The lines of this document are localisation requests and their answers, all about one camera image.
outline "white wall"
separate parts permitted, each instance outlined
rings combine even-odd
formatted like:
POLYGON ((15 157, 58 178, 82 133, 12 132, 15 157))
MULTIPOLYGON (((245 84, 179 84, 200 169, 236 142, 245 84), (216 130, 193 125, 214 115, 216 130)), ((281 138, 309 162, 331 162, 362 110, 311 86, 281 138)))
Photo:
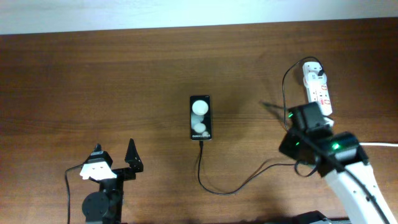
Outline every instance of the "white wall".
POLYGON ((0 0, 0 34, 397 16, 398 0, 0 0))

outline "power strip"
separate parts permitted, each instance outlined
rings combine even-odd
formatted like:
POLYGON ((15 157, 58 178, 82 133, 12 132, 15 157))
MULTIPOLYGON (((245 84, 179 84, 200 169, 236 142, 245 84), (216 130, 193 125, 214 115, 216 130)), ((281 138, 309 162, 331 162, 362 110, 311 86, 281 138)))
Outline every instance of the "power strip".
POLYGON ((317 102, 321 108, 322 114, 331 115, 330 97, 328 86, 326 84, 326 74, 318 76, 321 65, 318 62, 305 62, 303 65, 304 85, 307 89, 308 102, 317 102))

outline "wooden table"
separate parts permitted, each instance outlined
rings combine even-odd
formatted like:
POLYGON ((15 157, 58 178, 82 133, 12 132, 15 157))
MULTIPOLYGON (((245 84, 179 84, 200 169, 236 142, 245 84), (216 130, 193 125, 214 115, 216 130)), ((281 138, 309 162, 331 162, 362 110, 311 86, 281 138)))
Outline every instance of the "wooden table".
MULTIPOLYGON (((336 133, 397 141, 397 27, 395 18, 0 36, 0 223, 65 223, 65 169, 97 142, 113 168, 125 167, 129 138, 144 172, 124 184, 125 222, 237 223, 312 210, 345 217, 319 175, 303 179, 291 167, 270 169, 234 196, 205 192, 189 96, 212 96, 202 178, 213 190, 235 189, 269 159, 292 162, 278 152, 281 123, 259 102, 282 104, 282 76, 304 56, 324 64, 336 133)), ((301 66, 285 89, 288 107, 306 102, 301 66)), ((398 217, 398 150, 366 152, 398 217)), ((81 203, 98 184, 77 170, 69 177, 72 223, 84 223, 81 203)))

